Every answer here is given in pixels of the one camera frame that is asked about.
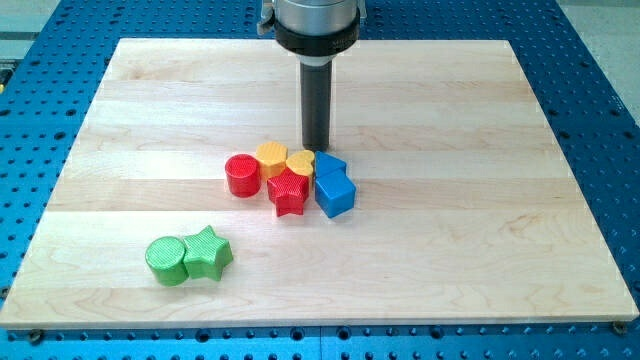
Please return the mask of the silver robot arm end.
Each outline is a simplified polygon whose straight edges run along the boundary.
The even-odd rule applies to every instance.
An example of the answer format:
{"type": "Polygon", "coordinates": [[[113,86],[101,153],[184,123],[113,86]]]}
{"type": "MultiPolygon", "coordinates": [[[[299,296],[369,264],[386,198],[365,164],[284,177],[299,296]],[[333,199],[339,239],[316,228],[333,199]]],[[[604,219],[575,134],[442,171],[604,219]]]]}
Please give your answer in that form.
{"type": "Polygon", "coordinates": [[[366,17],[365,0],[264,0],[256,31],[273,31],[303,65],[322,67],[356,43],[366,17]]]}

